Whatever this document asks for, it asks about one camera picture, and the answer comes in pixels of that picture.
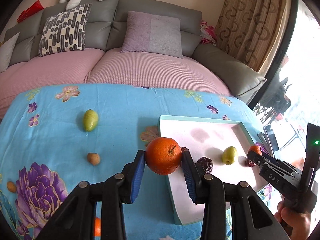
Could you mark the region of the person's hand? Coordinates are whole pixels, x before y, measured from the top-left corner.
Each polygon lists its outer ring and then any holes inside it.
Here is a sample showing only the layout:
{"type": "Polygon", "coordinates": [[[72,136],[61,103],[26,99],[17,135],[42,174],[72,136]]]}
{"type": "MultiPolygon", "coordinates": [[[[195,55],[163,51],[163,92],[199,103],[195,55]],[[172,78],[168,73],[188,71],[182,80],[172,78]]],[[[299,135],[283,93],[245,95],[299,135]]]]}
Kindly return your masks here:
{"type": "Polygon", "coordinates": [[[292,229],[291,233],[287,233],[291,240],[305,240],[308,238],[311,223],[310,213],[297,213],[285,207],[282,200],[277,206],[277,212],[274,214],[274,217],[279,223],[285,222],[292,229]]]}

